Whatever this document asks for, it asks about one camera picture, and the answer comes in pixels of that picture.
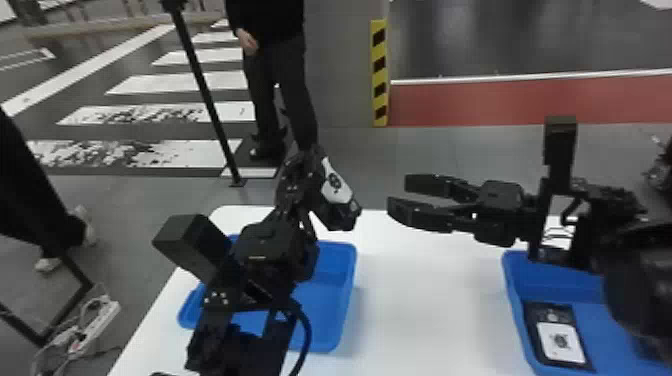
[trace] white label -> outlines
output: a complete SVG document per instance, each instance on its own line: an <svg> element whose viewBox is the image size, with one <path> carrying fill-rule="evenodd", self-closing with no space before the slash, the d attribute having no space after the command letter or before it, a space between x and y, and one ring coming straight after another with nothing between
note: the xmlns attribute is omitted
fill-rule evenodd
<svg viewBox="0 0 672 376"><path fill-rule="evenodd" d="M329 158L325 157L322 160L322 168L326 179L322 184L322 196L332 204L347 204L350 202L352 200L352 190L341 175L331 167Z"/></svg>
<svg viewBox="0 0 672 376"><path fill-rule="evenodd" d="M544 355L550 360L585 364L586 357L579 342L579 334L571 325L548 322L537 323Z"/></svg>

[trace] black robotic arm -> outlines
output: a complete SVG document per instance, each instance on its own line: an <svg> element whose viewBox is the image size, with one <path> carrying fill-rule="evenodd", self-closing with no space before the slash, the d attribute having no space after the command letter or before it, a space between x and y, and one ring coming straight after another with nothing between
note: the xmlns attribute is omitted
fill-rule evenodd
<svg viewBox="0 0 672 376"><path fill-rule="evenodd" d="M633 335L649 340L672 366L672 221L647 221L635 195L621 188L572 178L577 124L571 117L548 118L544 164L537 195L518 184L486 181L476 187L447 176L408 175L408 192L452 199L458 205L435 207L388 198L388 214L427 231L473 233L477 241L510 247L528 242L534 262L604 276L604 296L612 317ZM568 250L543 244L554 196L569 197L563 226L574 227ZM585 205L585 212L576 213Z"/></svg>
<svg viewBox="0 0 672 376"><path fill-rule="evenodd" d="M311 327L291 294L313 276L319 257L309 213L330 231L350 231L361 214L347 183L319 146L286 162L275 208L232 243L202 215L168 219L153 245L207 285L203 313L187 348L185 368L202 376L279 375L301 322L305 341L291 376L303 365ZM268 311L261 336L232 324L237 312Z"/></svg>

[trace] black pants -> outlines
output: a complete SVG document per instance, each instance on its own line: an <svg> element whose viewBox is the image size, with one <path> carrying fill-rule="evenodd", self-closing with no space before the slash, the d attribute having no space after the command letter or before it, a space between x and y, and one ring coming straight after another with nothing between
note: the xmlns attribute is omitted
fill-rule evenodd
<svg viewBox="0 0 672 376"><path fill-rule="evenodd" d="M0 109L0 234L42 247L58 257L82 243L86 225L69 215L26 146Z"/></svg>
<svg viewBox="0 0 672 376"><path fill-rule="evenodd" d="M317 118L306 87L305 53L306 39L299 34L289 40L262 45L254 56L244 56L243 69L261 140L279 138L278 115L273 102L274 86L278 83L299 150L308 150L317 143Z"/></svg>

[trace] blue plastic tray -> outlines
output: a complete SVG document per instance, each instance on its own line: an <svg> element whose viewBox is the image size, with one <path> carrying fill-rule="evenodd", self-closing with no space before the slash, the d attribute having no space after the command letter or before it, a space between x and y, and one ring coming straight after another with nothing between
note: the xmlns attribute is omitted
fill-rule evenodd
<svg viewBox="0 0 672 376"><path fill-rule="evenodd" d="M531 263L527 260L527 253L520 251L506 252L502 266L525 358L537 375L596 373L547 366L537 361L525 325L522 301L571 305L584 351L598 375L672 375L672 370L648 357L639 342L611 318L604 305L602 278L572 269Z"/></svg>
<svg viewBox="0 0 672 376"><path fill-rule="evenodd" d="M326 353L338 346L343 334L343 325L348 311L354 282L357 250L350 244L319 242L320 257L315 274L309 281L300 283L292 296L303 306L313 329L311 352ZM199 286L187 297L180 309L177 321L185 329L194 329L201 317L201 304L205 286ZM233 323L243 331L261 335L267 312L238 313ZM303 345L303 327L299 323L289 348L300 350Z"/></svg>

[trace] yellow and black striped post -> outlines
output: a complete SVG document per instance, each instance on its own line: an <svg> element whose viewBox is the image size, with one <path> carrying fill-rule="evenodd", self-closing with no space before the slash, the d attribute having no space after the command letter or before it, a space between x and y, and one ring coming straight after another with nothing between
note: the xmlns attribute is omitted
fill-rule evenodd
<svg viewBox="0 0 672 376"><path fill-rule="evenodd" d="M389 75L387 71L387 20L371 21L371 68L373 126L387 125L389 113Z"/></svg>

